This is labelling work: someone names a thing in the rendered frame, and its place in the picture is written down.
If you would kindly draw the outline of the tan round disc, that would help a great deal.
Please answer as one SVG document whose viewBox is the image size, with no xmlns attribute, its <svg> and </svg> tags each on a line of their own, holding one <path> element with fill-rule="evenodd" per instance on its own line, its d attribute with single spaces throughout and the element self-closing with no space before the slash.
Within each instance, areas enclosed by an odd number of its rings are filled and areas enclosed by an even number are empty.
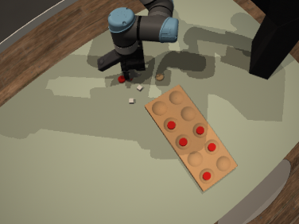
<svg viewBox="0 0 299 224">
<path fill-rule="evenodd" d="M 162 81 L 163 80 L 163 75 L 162 74 L 157 74 L 156 79 L 157 79 L 157 81 Z"/>
</svg>

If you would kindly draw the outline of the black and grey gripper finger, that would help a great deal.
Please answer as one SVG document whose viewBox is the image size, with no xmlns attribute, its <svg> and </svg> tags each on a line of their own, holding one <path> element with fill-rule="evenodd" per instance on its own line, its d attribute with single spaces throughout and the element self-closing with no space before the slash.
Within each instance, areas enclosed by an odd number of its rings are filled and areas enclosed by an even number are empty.
<svg viewBox="0 0 299 224">
<path fill-rule="evenodd" d="M 131 82 L 130 80 L 133 79 L 133 78 L 141 76 L 141 73 L 135 72 L 134 69 L 126 71 L 126 69 L 123 68 L 122 72 L 123 72 L 123 75 L 124 75 L 124 79 L 127 80 L 128 82 Z"/>
</svg>

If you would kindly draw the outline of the tan tray with round pockets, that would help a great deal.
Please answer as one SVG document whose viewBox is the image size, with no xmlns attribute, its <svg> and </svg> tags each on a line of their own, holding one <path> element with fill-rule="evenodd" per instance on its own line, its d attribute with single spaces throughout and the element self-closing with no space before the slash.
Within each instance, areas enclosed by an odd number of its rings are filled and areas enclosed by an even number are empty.
<svg viewBox="0 0 299 224">
<path fill-rule="evenodd" d="M 238 166 L 179 84 L 145 108 L 202 191 Z M 175 128 L 169 129 L 168 122 L 175 122 Z M 199 126 L 204 128 L 201 135 L 196 133 Z M 186 146 L 180 146 L 181 138 L 187 140 Z M 216 145 L 212 152 L 208 150 L 211 143 Z M 203 179 L 205 172 L 211 174 L 209 180 Z"/>
</svg>

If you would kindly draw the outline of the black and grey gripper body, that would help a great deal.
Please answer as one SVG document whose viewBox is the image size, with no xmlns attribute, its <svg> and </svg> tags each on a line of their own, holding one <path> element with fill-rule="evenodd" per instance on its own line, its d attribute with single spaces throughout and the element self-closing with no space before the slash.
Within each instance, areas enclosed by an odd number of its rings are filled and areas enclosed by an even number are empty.
<svg viewBox="0 0 299 224">
<path fill-rule="evenodd" d="M 126 59 L 120 62 L 121 69 L 126 68 L 126 71 L 132 69 L 138 69 L 139 71 L 146 70 L 142 41 L 138 41 L 138 46 L 139 48 L 137 48 L 134 52 L 128 55 L 119 54 L 117 52 L 120 56 L 127 57 Z"/>
</svg>

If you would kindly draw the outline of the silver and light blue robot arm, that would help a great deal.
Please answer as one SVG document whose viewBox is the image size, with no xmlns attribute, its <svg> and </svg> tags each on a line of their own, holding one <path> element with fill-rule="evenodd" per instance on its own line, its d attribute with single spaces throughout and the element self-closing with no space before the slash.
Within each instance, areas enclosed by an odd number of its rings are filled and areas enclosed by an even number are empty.
<svg viewBox="0 0 299 224">
<path fill-rule="evenodd" d="M 173 18 L 173 0 L 139 1 L 149 11 L 148 16 L 135 15 L 126 7 L 117 8 L 109 14 L 109 30 L 115 49 L 97 59 L 99 71 L 105 71 L 126 59 L 119 54 L 134 52 L 138 48 L 138 41 L 177 41 L 179 21 Z"/>
</svg>

